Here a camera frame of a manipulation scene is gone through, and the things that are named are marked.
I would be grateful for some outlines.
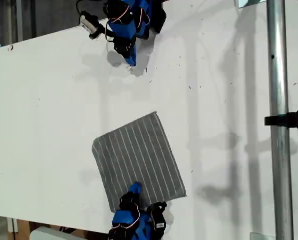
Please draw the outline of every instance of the white stripe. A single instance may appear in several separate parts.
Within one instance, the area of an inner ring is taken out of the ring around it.
[[[132,184],[132,179],[130,177],[129,170],[128,170],[127,164],[125,163],[125,159],[124,159],[124,156],[123,156],[122,151],[121,151],[121,147],[120,147],[120,144],[119,144],[119,141],[118,141],[118,137],[117,137],[117,134],[115,132],[114,132],[114,136],[115,136],[115,139],[117,140],[118,148],[120,150],[120,153],[121,153],[124,165],[125,165],[125,169],[127,169],[127,173],[128,173],[129,179],[130,179],[130,184]]]
[[[101,159],[100,159],[99,153],[98,153],[97,149],[95,148],[95,146],[94,146],[93,144],[92,144],[92,147],[93,147],[93,149],[96,151],[96,153],[97,153],[97,155],[98,155],[98,159],[99,159],[98,162],[99,162],[99,164],[100,164],[101,171],[103,172],[103,175],[104,175],[104,182],[105,182],[106,185],[108,185],[108,183],[107,183],[107,177],[106,177],[106,174],[105,174],[105,172],[104,172],[103,166],[102,166],[102,164],[101,164]],[[112,206],[114,207],[114,201],[113,201],[113,198],[112,198],[112,194],[111,194],[109,185],[108,185],[108,191],[109,191],[109,195],[110,195],[110,197],[111,197]]]
[[[138,125],[139,131],[140,131],[140,134],[141,134],[141,137],[142,137],[143,144],[144,144],[144,146],[145,146],[145,149],[147,150],[147,153],[148,153],[148,156],[149,156],[149,160],[150,160],[150,162],[151,162],[151,165],[152,165],[152,169],[153,169],[155,178],[157,179],[157,183],[158,183],[158,185],[159,185],[159,189],[160,189],[160,192],[161,192],[161,194],[162,194],[162,200],[161,200],[161,201],[163,201],[163,200],[164,200],[164,195],[163,195],[163,192],[162,192],[162,189],[161,189],[159,180],[158,180],[157,173],[155,172],[155,168],[154,168],[154,166],[153,166],[153,163],[152,163],[152,160],[151,160],[151,157],[150,157],[150,154],[149,154],[149,150],[148,150],[148,148],[147,148],[147,145],[145,144],[144,137],[143,137],[143,135],[142,135],[140,126],[139,126],[138,122],[136,122],[136,123],[137,123],[137,125]]]
[[[173,155],[172,155],[172,153],[171,153],[171,147],[169,146],[168,141],[166,140],[166,138],[165,138],[165,136],[164,136],[164,134],[163,134],[163,130],[162,130],[162,128],[161,128],[161,124],[160,124],[159,120],[157,119],[156,114],[154,114],[154,117],[155,117],[155,119],[157,120],[157,123],[158,123],[158,125],[159,125],[161,134],[162,134],[163,139],[164,139],[164,141],[165,141],[166,147],[167,147],[167,149],[168,149],[168,151],[169,151],[169,154],[170,154],[170,157],[171,157],[171,159],[172,159],[172,162],[173,162],[173,165],[174,165],[174,169],[175,169],[175,171],[176,171],[176,173],[177,173],[177,176],[178,176],[178,179],[179,179],[179,182],[180,182],[180,185],[181,185],[183,194],[185,194],[184,187],[183,187],[183,185],[182,185],[182,181],[181,181],[181,178],[180,178],[180,175],[179,175],[179,171],[177,170],[177,164],[175,163],[175,159],[174,159],[174,157],[173,157]]]
[[[124,144],[124,148],[125,148],[125,150],[127,151],[127,154],[128,154],[128,157],[129,157],[129,160],[130,160],[130,163],[131,163],[131,166],[132,166],[134,175],[135,175],[135,178],[138,180],[137,174],[135,173],[134,166],[133,166],[133,164],[132,164],[132,161],[131,161],[131,158],[130,158],[130,155],[129,155],[129,151],[128,151],[128,149],[127,149],[127,146],[125,145],[125,142],[124,142],[124,138],[123,138],[123,136],[122,136],[121,129],[120,129],[119,131],[120,131],[120,135],[121,135],[121,138],[122,138],[122,141],[123,141],[123,144]]]
[[[134,132],[134,129],[133,129],[133,126],[132,126],[132,124],[131,124],[131,128],[132,128],[132,131],[133,131],[133,134],[134,134],[134,137],[135,137],[135,141],[136,141],[136,142],[137,142],[137,144],[138,144],[138,147],[139,147],[139,150],[140,150],[140,153],[141,153],[141,156],[142,156],[143,162],[144,162],[145,169],[147,170],[147,173],[148,173],[148,176],[149,176],[149,180],[150,180],[150,183],[151,183],[151,186],[152,186],[152,189],[153,189],[153,192],[154,192],[155,198],[156,198],[156,200],[158,201],[158,197],[157,197],[157,194],[155,193],[154,186],[153,186],[153,184],[152,184],[151,177],[150,177],[150,174],[149,174],[149,171],[148,171],[148,168],[147,168],[147,164],[145,164],[145,160],[144,160],[144,157],[143,157],[143,154],[142,154],[142,151],[141,151],[141,148],[140,148],[140,145],[139,145],[139,142],[138,142],[137,136],[135,135],[135,132]]]
[[[134,151],[134,148],[133,148],[133,145],[132,145],[132,142],[131,142],[131,139],[130,139],[128,130],[127,130],[126,127],[124,127],[124,129],[125,129],[125,131],[126,131],[126,133],[127,133],[127,135],[128,135],[128,138],[129,138],[129,141],[130,141],[132,150],[133,150],[133,154],[134,154],[135,159],[137,160],[137,163],[138,163],[138,166],[139,166],[139,169],[140,169],[140,173],[141,173],[141,176],[142,176],[142,179],[143,179],[143,182],[144,182],[144,187],[145,187],[145,189],[147,190],[148,198],[149,198],[149,201],[150,201],[150,204],[151,204],[152,202],[151,202],[151,198],[150,198],[149,191],[148,191],[148,188],[147,188],[147,183],[146,183],[145,180],[144,180],[144,177],[143,177],[143,174],[142,174],[142,170],[141,170],[141,167],[140,167],[139,162],[138,162],[137,155],[135,154],[135,151]]]
[[[118,159],[118,157],[117,157],[117,154],[115,153],[115,150],[114,150],[113,143],[112,143],[112,140],[111,140],[111,138],[110,138],[110,135],[108,135],[108,136],[109,136],[110,143],[111,143],[111,145],[112,145],[113,153],[114,153],[114,155],[115,155],[115,158],[117,159],[119,168],[120,168],[120,170],[121,170],[121,175],[122,175],[122,179],[123,179],[123,181],[124,181],[125,187],[126,187],[126,191],[128,192],[128,189],[129,189],[129,188],[128,188],[127,183],[126,183],[125,180],[124,180],[123,171],[122,171],[121,165],[120,165],[120,163],[119,163],[119,159]]]
[[[151,137],[150,137],[150,135],[149,135],[149,131],[148,131],[148,129],[147,129],[147,126],[145,125],[145,121],[144,121],[144,119],[142,119],[142,121],[143,121],[143,125],[144,125],[144,127],[145,127],[145,130],[147,131],[147,134],[148,134],[148,137],[149,137],[149,140],[150,140],[150,143],[151,143],[153,152],[154,152],[155,157],[156,157],[156,159],[157,159],[157,162],[158,162],[158,164],[159,164],[160,171],[161,171],[161,174],[162,174],[162,177],[163,177],[165,186],[167,187],[167,191],[168,191],[169,198],[171,198],[171,196],[170,196],[170,191],[169,191],[169,188],[168,188],[168,185],[167,185],[167,181],[165,181],[164,174],[163,174],[163,172],[162,172],[162,168],[161,168],[161,165],[160,165],[160,161],[159,161],[159,158],[158,158],[158,156],[157,156],[157,153],[155,152],[153,143],[152,143],[152,141],[151,141]]]
[[[161,150],[161,153],[162,153],[163,159],[164,159],[165,166],[167,166],[167,169],[168,169],[168,172],[169,172],[169,175],[170,175],[170,179],[171,179],[171,181],[172,181],[172,184],[173,184],[173,187],[174,187],[174,192],[175,192],[175,193],[177,193],[177,190],[176,190],[176,188],[175,188],[175,185],[174,185],[174,182],[173,182],[172,175],[171,175],[171,173],[170,173],[170,170],[169,170],[169,166],[168,166],[168,164],[167,164],[167,161],[165,160],[164,153],[163,153],[163,151],[162,151],[162,148],[161,148],[161,145],[160,145],[160,142],[159,142],[158,136],[157,136],[157,134],[156,134],[156,132],[155,132],[155,129],[154,129],[154,127],[153,127],[153,124],[152,124],[152,121],[151,121],[151,118],[150,118],[150,117],[149,117],[149,120],[150,120],[150,123],[151,123],[152,129],[153,129],[153,132],[154,132],[155,138],[157,139],[157,142],[158,142],[158,144],[159,144],[159,147],[160,147],[160,150]]]
[[[124,191],[122,190],[122,187],[121,187],[121,185],[120,185],[120,181],[118,180],[118,174],[117,174],[117,172],[116,172],[116,170],[115,170],[115,167],[114,167],[114,164],[113,164],[113,160],[112,160],[111,154],[110,154],[110,152],[109,152],[109,149],[108,149],[106,140],[104,140],[104,144],[105,144],[105,147],[107,148],[107,151],[108,151],[108,153],[109,153],[109,157],[110,157],[110,160],[111,160],[111,163],[112,163],[112,166],[113,166],[113,170],[114,170],[114,173],[115,173],[117,182],[118,182],[118,184],[119,184],[119,186],[120,186],[121,192],[124,193]]]
[[[102,148],[102,145],[101,145],[101,142],[100,142],[100,141],[99,141],[99,145],[100,145],[100,148],[101,148],[102,155],[103,155],[103,157],[104,157],[104,161],[105,161],[105,163],[106,163],[106,165],[107,165],[108,172],[109,172],[110,177],[111,177],[111,184],[112,184],[113,187],[114,187],[115,195],[116,195],[116,197],[119,199],[118,202],[120,202],[120,198],[119,198],[119,196],[118,196],[117,190],[115,189],[115,185],[113,184],[113,180],[112,180],[112,175],[111,175],[111,172],[110,172],[110,168],[109,168],[107,159],[106,159],[105,155],[103,154],[103,148]]]

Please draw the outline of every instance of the cable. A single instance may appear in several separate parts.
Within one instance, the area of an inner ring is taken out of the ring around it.
[[[126,13],[127,13],[127,11],[129,10],[129,5],[128,5],[128,7],[127,7],[127,9],[124,11],[124,13],[120,16],[120,17],[118,17],[117,19],[115,19],[114,21],[112,21],[113,23],[114,22],[116,22],[116,21],[118,21],[118,20],[120,20],[120,18],[122,18]]]
[[[146,24],[146,25],[148,25],[149,23],[150,23],[150,17],[149,17],[149,15],[148,14],[146,14],[147,15],[147,17],[148,17],[148,19],[149,19],[149,22]]]
[[[109,23],[109,21],[111,21],[111,18],[108,19],[108,21],[107,21],[107,23],[106,23],[106,25],[105,25],[104,36],[105,36],[105,39],[106,39],[108,42],[113,43],[112,40],[108,40],[108,38],[107,38],[107,28],[108,28],[108,23]]]
[[[141,26],[141,23],[142,23],[142,13],[143,13],[143,8],[141,8],[140,21],[137,29]]]
[[[78,14],[79,15],[81,15],[81,12],[80,12],[80,10],[79,10],[79,6],[78,6],[78,4],[79,4],[79,2],[81,2],[82,0],[77,0],[77,2],[75,3],[75,9],[77,9],[77,12],[78,12]]]
[[[137,210],[138,210],[139,216],[138,216],[137,220],[134,221],[133,224],[131,224],[131,225],[128,226],[128,227],[127,227],[127,226],[121,226],[121,225],[119,224],[118,226],[113,226],[111,229],[116,229],[116,228],[118,228],[118,227],[122,227],[122,228],[124,228],[124,229],[129,229],[129,228],[133,227],[133,225],[135,225],[135,224],[137,223],[137,221],[139,221],[139,219],[140,219],[140,211],[139,211],[139,207],[138,207],[137,204],[136,204],[136,206],[137,206]]]
[[[15,240],[15,232],[14,232],[14,223],[13,223],[13,218],[12,220],[12,233],[13,233],[13,240]]]
[[[66,234],[71,234],[71,233],[73,233],[74,231],[76,231],[76,229],[75,228],[66,228],[66,229],[64,229],[63,230],[63,232],[65,232]]]

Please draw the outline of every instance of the metal pole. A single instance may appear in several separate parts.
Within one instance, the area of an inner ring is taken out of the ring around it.
[[[271,115],[289,111],[285,0],[267,0]],[[293,240],[290,132],[271,127],[272,167],[277,240]]]

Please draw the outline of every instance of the table surface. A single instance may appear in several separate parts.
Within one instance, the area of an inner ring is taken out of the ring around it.
[[[187,197],[165,240],[275,234],[266,4],[172,0],[130,68],[82,28],[0,48],[0,216],[108,232],[92,141],[156,111]],[[290,110],[298,109],[298,1],[287,1]],[[298,238],[298,131],[291,130]]]

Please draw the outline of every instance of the striped cloth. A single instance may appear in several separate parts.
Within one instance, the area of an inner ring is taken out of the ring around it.
[[[112,212],[134,182],[142,184],[141,207],[186,196],[156,112],[96,138],[92,153]]]

